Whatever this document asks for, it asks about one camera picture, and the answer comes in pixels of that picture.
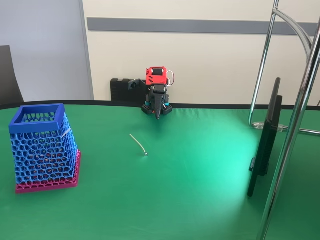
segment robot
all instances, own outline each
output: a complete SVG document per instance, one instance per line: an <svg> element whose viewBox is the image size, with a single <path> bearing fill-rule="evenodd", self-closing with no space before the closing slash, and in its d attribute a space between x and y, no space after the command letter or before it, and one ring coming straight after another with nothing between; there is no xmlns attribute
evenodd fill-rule
<svg viewBox="0 0 320 240"><path fill-rule="evenodd" d="M167 71L164 66L154 66L146 70L144 80L136 79L129 82L129 90L141 85L146 85L145 104L141 109L144 113L150 115L154 113L158 120L160 115L167 115L172 112L172 106L169 104L168 87L175 83L175 75L172 71Z"/></svg>

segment magenta basket base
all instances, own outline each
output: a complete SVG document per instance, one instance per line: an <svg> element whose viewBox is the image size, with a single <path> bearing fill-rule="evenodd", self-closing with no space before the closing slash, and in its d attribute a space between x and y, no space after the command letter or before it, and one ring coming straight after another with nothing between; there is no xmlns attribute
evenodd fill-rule
<svg viewBox="0 0 320 240"><path fill-rule="evenodd" d="M23 194L23 193L32 193L32 192L39 192L39 191L76 187L78 185L78 179L79 179L80 161L81 161L81 152L77 150L74 177L66 177L66 178L61 177L54 180L51 179L51 180L45 180L45 181L28 181L28 182L19 183L15 185L15 193Z"/></svg>

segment white wall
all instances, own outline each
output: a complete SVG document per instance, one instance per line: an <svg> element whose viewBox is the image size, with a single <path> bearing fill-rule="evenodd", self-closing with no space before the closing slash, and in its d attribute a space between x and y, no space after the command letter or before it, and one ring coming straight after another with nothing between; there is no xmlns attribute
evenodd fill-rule
<svg viewBox="0 0 320 240"><path fill-rule="evenodd" d="M273 0L83 0L85 17L269 21ZM320 1L280 0L279 10L297 22L317 23ZM166 66L176 82L172 103L250 104L265 35L88 31L95 100L110 100L112 78L144 79L145 68ZM151 47L161 50L155 54ZM274 81L282 79L283 104L292 105L306 56L296 36L271 39L258 104L268 104ZM320 77L309 105L320 99Z"/></svg>

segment blue mesh basket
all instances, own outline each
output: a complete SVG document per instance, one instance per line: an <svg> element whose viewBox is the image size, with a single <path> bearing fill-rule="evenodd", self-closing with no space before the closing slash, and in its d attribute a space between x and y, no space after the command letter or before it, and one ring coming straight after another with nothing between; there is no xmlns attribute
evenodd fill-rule
<svg viewBox="0 0 320 240"><path fill-rule="evenodd" d="M75 175L77 144L63 104L21 106L9 133L17 184Z"/></svg>

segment green tablecloth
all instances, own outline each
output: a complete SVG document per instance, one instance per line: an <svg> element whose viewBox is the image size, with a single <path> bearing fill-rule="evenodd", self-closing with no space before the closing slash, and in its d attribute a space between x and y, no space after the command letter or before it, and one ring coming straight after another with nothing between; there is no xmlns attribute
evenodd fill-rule
<svg viewBox="0 0 320 240"><path fill-rule="evenodd" d="M286 133L248 199L262 132L248 126L249 110L174 109L156 120L134 107L65 109L82 152L78 187L25 194L15 194L8 131L17 109L0 110L1 240L256 239ZM320 111L306 111L302 127L320 129ZM267 239L320 238L319 153L320 137L298 136Z"/></svg>

